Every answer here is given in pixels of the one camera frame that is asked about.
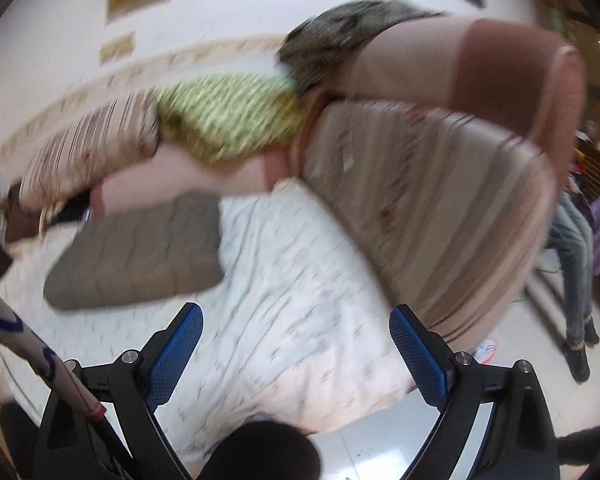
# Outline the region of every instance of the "tiled floor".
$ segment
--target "tiled floor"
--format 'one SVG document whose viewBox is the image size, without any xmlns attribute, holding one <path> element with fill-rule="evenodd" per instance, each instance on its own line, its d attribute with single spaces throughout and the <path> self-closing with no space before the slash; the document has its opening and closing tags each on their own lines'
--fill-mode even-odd
<svg viewBox="0 0 600 480">
<path fill-rule="evenodd" d="M 516 360 L 530 361 L 541 382 L 556 435 L 600 424 L 600 344 L 587 349 L 591 377 L 576 384 L 560 352 L 564 317 L 557 296 L 561 275 L 555 253 L 548 251 L 538 271 L 529 280 L 527 292 L 516 302 L 491 337 L 497 341 L 492 361 L 511 366 Z M 594 305 L 600 335 L 600 308 Z M 484 434 L 490 406 L 480 407 L 469 442 L 454 479 L 465 479 Z M 389 410 L 377 412 L 350 426 L 313 437 L 323 458 L 324 480 L 399 479 L 415 457 L 438 416 L 417 392 Z M 564 466 L 563 479 L 576 479 L 584 468 Z"/>
</svg>

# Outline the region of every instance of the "white bed sheet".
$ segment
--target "white bed sheet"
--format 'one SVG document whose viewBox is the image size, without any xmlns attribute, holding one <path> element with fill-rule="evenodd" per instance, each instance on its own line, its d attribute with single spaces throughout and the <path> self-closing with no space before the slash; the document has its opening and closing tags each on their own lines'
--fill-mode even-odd
<svg viewBox="0 0 600 480">
<path fill-rule="evenodd" d="M 82 366 L 142 348 L 186 301 L 199 304 L 202 338 L 170 402 L 156 411 L 185 464 L 202 460 L 252 416 L 333 431 L 413 389 L 372 271 L 303 184 L 287 181 L 272 194 L 223 198 L 221 229 L 226 277 L 201 294 L 55 312 L 43 299 L 45 277 L 77 231 L 61 227 L 13 264 L 0 295 L 61 358 Z M 0 347 L 2 373 L 39 422 L 46 386 Z M 114 417 L 112 423 L 118 426 Z"/>
</svg>

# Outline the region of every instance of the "blue gripper pad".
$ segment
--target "blue gripper pad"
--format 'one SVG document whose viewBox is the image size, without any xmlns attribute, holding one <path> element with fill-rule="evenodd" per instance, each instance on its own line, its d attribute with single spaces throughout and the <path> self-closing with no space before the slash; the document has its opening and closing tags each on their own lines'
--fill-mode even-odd
<svg viewBox="0 0 600 480">
<path fill-rule="evenodd" d="M 195 303 L 188 305 L 191 308 L 177 328 L 171 325 L 167 328 L 168 331 L 173 330 L 171 337 L 149 371 L 148 390 L 144 403 L 151 413 L 171 398 L 184 368 L 200 341 L 203 327 L 202 310 Z"/>
<path fill-rule="evenodd" d="M 428 332 L 406 305 L 392 310 L 389 332 L 425 402 L 442 410 L 454 381 L 451 349 L 438 334 Z"/>
</svg>

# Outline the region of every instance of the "green cushion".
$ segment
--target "green cushion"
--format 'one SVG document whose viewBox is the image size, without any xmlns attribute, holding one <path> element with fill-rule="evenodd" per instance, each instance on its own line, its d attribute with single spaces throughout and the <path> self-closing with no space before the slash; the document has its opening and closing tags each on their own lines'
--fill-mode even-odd
<svg viewBox="0 0 600 480">
<path fill-rule="evenodd" d="M 211 75 L 153 90 L 165 139 L 207 163 L 288 144 L 304 113 L 283 77 Z"/>
</svg>

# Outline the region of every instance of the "gray pants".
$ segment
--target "gray pants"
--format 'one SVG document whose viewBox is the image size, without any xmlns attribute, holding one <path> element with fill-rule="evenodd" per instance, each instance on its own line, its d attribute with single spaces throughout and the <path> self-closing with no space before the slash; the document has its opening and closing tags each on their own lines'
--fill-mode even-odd
<svg viewBox="0 0 600 480">
<path fill-rule="evenodd" d="M 551 222 L 549 245 L 558 252 L 562 268 L 567 344 L 577 348 L 584 338 L 584 323 L 591 316 L 593 232 L 567 193 L 562 194 Z"/>
</svg>

